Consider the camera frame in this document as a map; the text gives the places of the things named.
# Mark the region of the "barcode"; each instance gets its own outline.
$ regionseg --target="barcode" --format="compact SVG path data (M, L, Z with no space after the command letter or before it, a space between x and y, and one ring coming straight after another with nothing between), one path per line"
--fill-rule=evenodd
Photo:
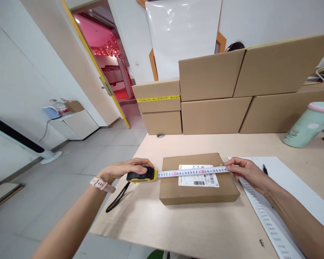
M194 185L205 185L205 182L202 182L202 181L194 181Z
M215 180L213 179L213 176L210 176L210 181L211 181L211 183L215 183Z

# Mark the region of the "hand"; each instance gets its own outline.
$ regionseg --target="hand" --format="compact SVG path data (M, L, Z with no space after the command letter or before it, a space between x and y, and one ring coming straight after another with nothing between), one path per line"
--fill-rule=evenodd
M147 169L143 165L154 167L149 159L146 158L134 158L128 161L110 165L97 175L98 178L112 184L115 179L121 178L123 175L129 172L135 172L137 174L145 174Z
M250 160L233 157L225 162L226 168L237 180L244 178L258 193L266 194L267 190L278 184L267 176L256 164Z

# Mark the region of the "pen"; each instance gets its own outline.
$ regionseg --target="pen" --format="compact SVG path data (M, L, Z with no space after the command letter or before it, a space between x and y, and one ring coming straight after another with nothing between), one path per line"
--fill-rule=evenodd
M265 164L263 164L263 172L268 176L268 174L267 174L267 169L266 169L266 167L265 167Z

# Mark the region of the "pink watch strap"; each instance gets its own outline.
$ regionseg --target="pink watch strap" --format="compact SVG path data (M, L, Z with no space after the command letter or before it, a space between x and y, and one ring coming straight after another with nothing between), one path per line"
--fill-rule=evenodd
M112 185L110 185L109 183L103 181L100 178L94 177L91 181L90 184L98 189L100 189L101 191L106 191L109 193L114 193L116 188Z

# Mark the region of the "white cabinet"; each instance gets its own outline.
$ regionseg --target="white cabinet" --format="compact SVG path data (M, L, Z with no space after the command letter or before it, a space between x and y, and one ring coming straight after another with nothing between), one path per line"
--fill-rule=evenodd
M69 140L83 140L99 128L86 110L52 120L50 124Z

